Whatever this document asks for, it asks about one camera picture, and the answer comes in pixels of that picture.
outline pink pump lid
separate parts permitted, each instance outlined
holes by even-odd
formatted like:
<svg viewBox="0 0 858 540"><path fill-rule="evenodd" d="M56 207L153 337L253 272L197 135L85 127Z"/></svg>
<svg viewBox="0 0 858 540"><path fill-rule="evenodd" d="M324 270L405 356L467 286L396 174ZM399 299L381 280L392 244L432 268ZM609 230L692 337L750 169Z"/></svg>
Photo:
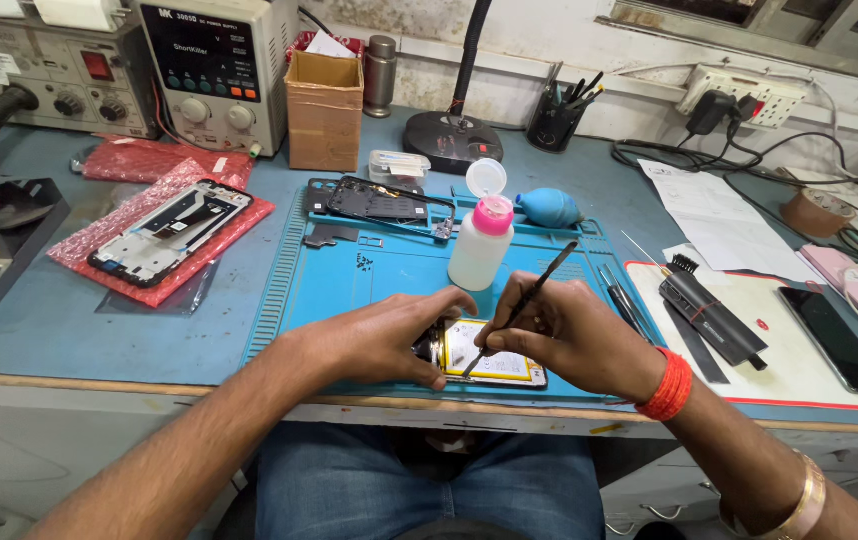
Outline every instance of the pink pump lid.
<svg viewBox="0 0 858 540"><path fill-rule="evenodd" d="M488 195L476 203L472 225L490 237L502 237L513 225L513 202L502 195Z"/></svg>

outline brown packing tape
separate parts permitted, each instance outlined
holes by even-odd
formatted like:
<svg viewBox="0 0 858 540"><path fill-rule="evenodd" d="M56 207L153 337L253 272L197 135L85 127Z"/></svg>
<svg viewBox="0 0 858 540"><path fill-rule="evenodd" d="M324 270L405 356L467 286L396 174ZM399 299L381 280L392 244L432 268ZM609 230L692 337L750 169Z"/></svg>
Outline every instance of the brown packing tape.
<svg viewBox="0 0 858 540"><path fill-rule="evenodd" d="M290 168L355 172L364 84L359 58L296 51L285 83Z"/></svg>
<svg viewBox="0 0 858 540"><path fill-rule="evenodd" d="M806 187L779 209L782 219L793 229L828 239L855 219L855 209L829 193Z"/></svg>

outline blue silicone repair mat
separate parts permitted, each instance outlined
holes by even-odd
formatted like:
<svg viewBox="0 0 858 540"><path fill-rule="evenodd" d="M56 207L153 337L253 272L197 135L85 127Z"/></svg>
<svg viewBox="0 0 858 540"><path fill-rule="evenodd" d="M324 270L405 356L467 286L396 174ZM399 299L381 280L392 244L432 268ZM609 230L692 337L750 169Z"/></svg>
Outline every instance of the blue silicone repair mat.
<svg viewBox="0 0 858 540"><path fill-rule="evenodd" d="M457 206L456 223L475 208L478 199L471 196L439 196ZM303 207L306 188L295 195L289 220L283 230L282 242L272 265L266 284L265 299L260 306L248 347L242 359L245 364L272 340L293 328L326 319L349 310L378 302L401 292L406 294L432 294L451 285L447 265L456 243L456 232L445 243L417 233L393 230L374 223L331 215L307 213ZM559 281L582 280L615 309L600 268L607 264L641 309L646 325L655 329L649 312L639 298L633 282L623 265L615 257L599 222L588 218L571 228L545 228L528 222L522 208L516 207L515 236L508 248L495 283L481 292L470 293L479 306L479 318L490 319L495 312L499 295L507 278L515 270L542 274L560 251L572 240L579 248L569 255L552 278ZM429 222L440 221L448 208L429 205ZM312 248L303 244L303 237L311 234L319 224L347 226L359 229L359 240L352 242L336 238L335 246ZM426 221L407 225L416 228ZM654 337L662 344L659 330ZM478 384L450 382L441 392L408 382L356 384L343 382L325 390L327 394L421 397L437 399L510 399L525 400L533 405L559 402L599 401L602 396L584 392L555 374L550 373L544 389L503 388Z"/></svg>

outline window frame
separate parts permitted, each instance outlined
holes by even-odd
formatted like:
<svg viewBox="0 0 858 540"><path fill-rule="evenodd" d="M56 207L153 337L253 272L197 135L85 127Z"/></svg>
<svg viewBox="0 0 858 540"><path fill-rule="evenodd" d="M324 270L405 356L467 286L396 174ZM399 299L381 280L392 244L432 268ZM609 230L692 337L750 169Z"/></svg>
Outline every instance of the window frame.
<svg viewBox="0 0 858 540"><path fill-rule="evenodd" d="M820 22L783 11L786 0L758 0L741 26L645 4L615 0L596 22L721 45L766 57L858 77L858 0L843 0Z"/></svg>

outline blue jeans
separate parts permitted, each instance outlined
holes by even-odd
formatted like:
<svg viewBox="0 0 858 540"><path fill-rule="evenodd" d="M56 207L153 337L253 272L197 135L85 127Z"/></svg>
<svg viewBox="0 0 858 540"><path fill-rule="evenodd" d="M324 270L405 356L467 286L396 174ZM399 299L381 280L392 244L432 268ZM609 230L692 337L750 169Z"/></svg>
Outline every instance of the blue jeans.
<svg viewBox="0 0 858 540"><path fill-rule="evenodd" d="M384 428L283 422L260 449L257 540L395 538L445 518L540 538L601 540L582 437L494 433L449 482L414 476Z"/></svg>

